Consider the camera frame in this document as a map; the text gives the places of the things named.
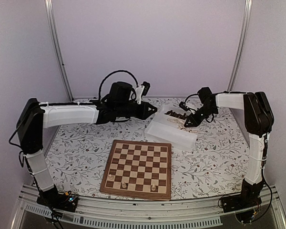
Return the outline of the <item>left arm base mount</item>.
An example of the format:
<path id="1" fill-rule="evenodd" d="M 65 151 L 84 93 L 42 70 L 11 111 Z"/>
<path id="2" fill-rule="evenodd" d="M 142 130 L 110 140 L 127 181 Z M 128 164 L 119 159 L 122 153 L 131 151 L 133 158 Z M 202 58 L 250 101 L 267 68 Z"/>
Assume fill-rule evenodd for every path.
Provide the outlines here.
<path id="1" fill-rule="evenodd" d="M 37 203 L 40 205 L 47 206 L 51 209 L 59 209 L 68 212 L 75 212 L 78 204 L 77 193 L 71 191 L 59 192 L 54 185 L 53 188 L 47 191 L 40 191 L 37 198 Z"/>

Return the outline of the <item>wooden chess board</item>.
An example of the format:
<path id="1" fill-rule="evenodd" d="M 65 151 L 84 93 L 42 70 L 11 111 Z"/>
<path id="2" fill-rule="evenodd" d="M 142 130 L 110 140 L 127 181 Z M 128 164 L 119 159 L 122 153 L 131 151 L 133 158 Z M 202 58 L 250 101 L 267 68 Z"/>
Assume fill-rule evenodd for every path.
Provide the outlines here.
<path id="1" fill-rule="evenodd" d="M 114 140 L 100 192 L 128 198 L 169 201 L 172 186 L 170 143 Z M 108 175 L 114 175 L 114 181 Z M 121 183 L 127 183 L 127 189 Z M 151 191 L 152 184 L 156 190 Z"/>

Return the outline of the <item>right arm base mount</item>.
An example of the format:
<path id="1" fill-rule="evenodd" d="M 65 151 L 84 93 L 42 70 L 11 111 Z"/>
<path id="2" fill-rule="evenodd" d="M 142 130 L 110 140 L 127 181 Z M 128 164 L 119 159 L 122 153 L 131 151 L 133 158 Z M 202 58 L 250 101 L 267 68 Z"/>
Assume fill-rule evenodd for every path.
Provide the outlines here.
<path id="1" fill-rule="evenodd" d="M 235 217 L 241 224 L 252 223 L 261 207 L 262 200 L 259 194 L 250 196 L 247 191 L 238 195 L 225 194 L 221 196 L 217 202 L 219 208 L 224 213 L 234 212 Z"/>

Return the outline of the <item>light chess piece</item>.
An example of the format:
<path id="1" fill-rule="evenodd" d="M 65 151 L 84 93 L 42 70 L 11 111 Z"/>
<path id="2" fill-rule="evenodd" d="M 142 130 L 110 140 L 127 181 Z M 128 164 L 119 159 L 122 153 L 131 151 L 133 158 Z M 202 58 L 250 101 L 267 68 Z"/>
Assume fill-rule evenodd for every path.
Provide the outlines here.
<path id="1" fill-rule="evenodd" d="M 151 191 L 155 191 L 156 190 L 156 185 L 155 184 L 152 184 L 151 186 Z"/>

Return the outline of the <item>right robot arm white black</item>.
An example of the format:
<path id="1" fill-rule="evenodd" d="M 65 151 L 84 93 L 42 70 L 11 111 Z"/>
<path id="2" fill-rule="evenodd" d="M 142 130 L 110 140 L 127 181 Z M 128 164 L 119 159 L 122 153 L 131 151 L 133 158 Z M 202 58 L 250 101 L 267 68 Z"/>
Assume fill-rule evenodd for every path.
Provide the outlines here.
<path id="1" fill-rule="evenodd" d="M 214 117 L 219 108 L 232 108 L 244 112 L 245 128 L 249 134 L 249 162 L 245 178 L 242 182 L 241 194 L 237 204 L 247 208 L 259 196 L 266 183 L 263 169 L 267 160 L 269 135 L 274 124 L 267 96 L 264 92 L 221 92 L 212 93 L 209 87 L 203 87 L 197 92 L 202 107 L 193 110 L 183 101 L 179 104 L 185 111 L 191 111 L 185 127 L 198 127 L 202 121 Z"/>

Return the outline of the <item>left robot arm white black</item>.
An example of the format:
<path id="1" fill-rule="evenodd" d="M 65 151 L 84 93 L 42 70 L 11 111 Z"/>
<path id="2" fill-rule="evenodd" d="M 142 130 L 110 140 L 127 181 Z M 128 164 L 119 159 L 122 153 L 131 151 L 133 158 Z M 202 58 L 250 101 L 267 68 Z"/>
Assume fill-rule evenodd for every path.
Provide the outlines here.
<path id="1" fill-rule="evenodd" d="M 18 136 L 19 143 L 9 141 L 10 145 L 20 149 L 42 198 L 51 207 L 61 203 L 43 155 L 43 130 L 46 128 L 72 124 L 106 124 L 126 122 L 130 118 L 146 120 L 156 113 L 157 108 L 142 100 L 150 88 L 143 84 L 133 88 L 126 82 L 115 82 L 109 93 L 87 103 L 41 103 L 36 98 L 27 101 L 18 121 L 13 136 Z"/>

